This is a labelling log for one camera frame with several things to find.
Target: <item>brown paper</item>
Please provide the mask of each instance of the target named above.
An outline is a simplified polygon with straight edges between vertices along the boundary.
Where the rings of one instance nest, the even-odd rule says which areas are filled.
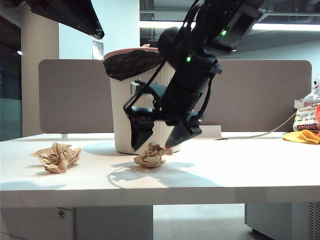
[[[72,150],[71,145],[54,142],[52,147],[40,149],[31,154],[38,157],[46,171],[53,173],[65,173],[80,158],[81,148]]]
[[[172,155],[171,148],[163,148],[155,142],[148,144],[148,150],[145,150],[134,158],[134,162],[144,168],[157,168],[166,163],[162,159],[163,155]]]

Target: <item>green led light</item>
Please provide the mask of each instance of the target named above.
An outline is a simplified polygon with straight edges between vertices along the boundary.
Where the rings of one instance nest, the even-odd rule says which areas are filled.
[[[227,29],[223,29],[222,32],[220,33],[222,37],[224,37],[225,35],[227,35],[228,30]]]

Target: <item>snack bag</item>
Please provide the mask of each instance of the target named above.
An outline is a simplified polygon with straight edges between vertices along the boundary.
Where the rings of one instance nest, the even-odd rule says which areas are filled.
[[[312,92],[303,99],[295,100],[294,108],[302,109],[316,104],[320,104],[320,74],[315,76],[312,83]]]
[[[293,122],[293,131],[313,130],[320,131],[320,104],[306,106],[296,112]]]

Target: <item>black trash bag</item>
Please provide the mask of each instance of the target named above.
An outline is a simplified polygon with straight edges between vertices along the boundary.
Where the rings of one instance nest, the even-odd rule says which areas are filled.
[[[103,61],[106,74],[122,81],[158,66],[164,58],[156,51],[136,49],[108,57]]]

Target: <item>yellow cloth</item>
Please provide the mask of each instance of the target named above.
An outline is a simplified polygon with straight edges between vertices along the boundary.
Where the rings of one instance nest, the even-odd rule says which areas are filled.
[[[296,143],[304,143],[304,144],[319,144],[320,136],[317,136],[316,132],[312,132],[309,130],[295,131],[289,132],[283,136],[283,140],[296,142]]]

